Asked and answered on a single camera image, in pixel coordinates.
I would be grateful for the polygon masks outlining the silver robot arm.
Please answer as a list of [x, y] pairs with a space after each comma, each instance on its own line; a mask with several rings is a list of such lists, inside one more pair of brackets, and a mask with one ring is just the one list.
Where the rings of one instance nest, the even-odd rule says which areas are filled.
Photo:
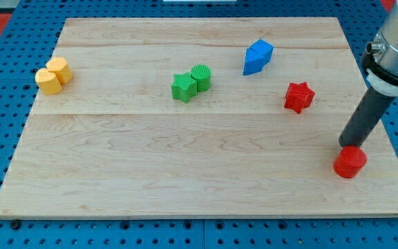
[[375, 38], [367, 43], [361, 67], [373, 89], [398, 96], [398, 0]]

